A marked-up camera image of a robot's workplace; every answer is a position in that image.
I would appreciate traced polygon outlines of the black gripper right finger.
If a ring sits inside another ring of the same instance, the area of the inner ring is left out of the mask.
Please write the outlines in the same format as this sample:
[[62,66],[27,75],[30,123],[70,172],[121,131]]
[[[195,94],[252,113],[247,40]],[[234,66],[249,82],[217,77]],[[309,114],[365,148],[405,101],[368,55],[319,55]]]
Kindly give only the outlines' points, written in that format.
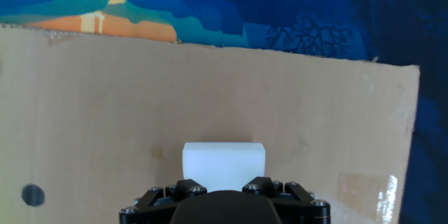
[[330,204],[316,199],[299,183],[282,183],[270,177],[255,177],[241,189],[243,193],[259,195],[269,204],[268,212],[279,217],[280,223],[331,224]]

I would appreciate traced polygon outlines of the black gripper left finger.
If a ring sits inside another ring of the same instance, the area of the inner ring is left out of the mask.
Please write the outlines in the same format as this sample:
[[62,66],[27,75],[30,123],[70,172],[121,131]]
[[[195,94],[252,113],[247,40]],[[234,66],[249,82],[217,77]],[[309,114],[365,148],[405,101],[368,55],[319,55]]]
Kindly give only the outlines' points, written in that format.
[[119,224],[168,223],[183,200],[206,193],[207,188],[192,179],[152,187],[133,206],[119,210]]

